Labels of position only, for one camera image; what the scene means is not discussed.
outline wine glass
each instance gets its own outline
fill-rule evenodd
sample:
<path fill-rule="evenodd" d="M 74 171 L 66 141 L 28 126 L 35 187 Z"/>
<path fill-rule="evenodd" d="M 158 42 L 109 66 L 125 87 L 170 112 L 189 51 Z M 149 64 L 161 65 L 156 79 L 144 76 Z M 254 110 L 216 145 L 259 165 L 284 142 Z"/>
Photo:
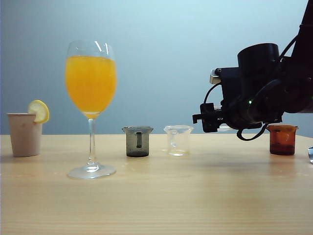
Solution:
<path fill-rule="evenodd" d="M 65 85 L 75 106 L 87 117 L 90 132 L 87 164 L 71 170 L 68 176 L 93 179 L 114 174 L 114 167 L 97 161 L 94 144 L 95 120 L 112 100 L 116 87 L 111 46 L 100 41 L 71 42 L 67 51 Z"/>

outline orange juice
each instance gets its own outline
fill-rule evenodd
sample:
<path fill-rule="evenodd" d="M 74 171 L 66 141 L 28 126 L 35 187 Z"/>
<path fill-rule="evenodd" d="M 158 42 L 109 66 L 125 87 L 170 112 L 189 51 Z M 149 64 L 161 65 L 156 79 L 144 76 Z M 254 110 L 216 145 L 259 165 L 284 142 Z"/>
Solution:
<path fill-rule="evenodd" d="M 116 87 L 115 62 L 93 56 L 67 58 L 65 84 L 69 97 L 87 118 L 96 118 L 110 103 Z"/>

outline metal object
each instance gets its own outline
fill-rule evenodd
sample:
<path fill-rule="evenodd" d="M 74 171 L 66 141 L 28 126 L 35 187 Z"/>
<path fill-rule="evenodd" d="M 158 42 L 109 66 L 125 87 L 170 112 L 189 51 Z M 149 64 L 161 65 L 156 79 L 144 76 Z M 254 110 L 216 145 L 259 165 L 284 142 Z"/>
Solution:
<path fill-rule="evenodd" d="M 313 164 L 313 146 L 308 147 L 310 163 Z"/>
<path fill-rule="evenodd" d="M 221 82 L 220 76 L 215 73 L 215 70 L 211 70 L 210 83 L 218 84 L 219 82 Z"/>

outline cup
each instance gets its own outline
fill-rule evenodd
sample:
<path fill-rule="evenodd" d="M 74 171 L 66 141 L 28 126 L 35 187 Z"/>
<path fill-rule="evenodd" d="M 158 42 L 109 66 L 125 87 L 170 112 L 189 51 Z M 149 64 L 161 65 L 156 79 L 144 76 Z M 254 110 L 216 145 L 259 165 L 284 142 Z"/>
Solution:
<path fill-rule="evenodd" d="M 122 130 L 126 134 L 126 155 L 129 157 L 145 157 L 149 155 L 150 126 L 126 126 Z"/>
<path fill-rule="evenodd" d="M 14 157 L 40 154 L 42 124 L 34 122 L 35 114 L 7 113 Z"/>
<path fill-rule="evenodd" d="M 295 132 L 297 126 L 273 124 L 266 127 L 269 130 L 269 151 L 276 155 L 293 155 Z"/>
<path fill-rule="evenodd" d="M 189 153 L 190 133 L 194 128 L 186 125 L 166 126 L 167 152 L 172 156 L 182 156 Z"/>

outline beige cup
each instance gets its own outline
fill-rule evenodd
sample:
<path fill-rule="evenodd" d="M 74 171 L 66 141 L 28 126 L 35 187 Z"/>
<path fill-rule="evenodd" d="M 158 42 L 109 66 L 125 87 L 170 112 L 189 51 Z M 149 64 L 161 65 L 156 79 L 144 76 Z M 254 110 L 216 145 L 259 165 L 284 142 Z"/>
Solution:
<path fill-rule="evenodd" d="M 40 153 L 42 124 L 34 122 L 34 114 L 9 113 L 11 144 L 14 157 L 34 156 Z"/>

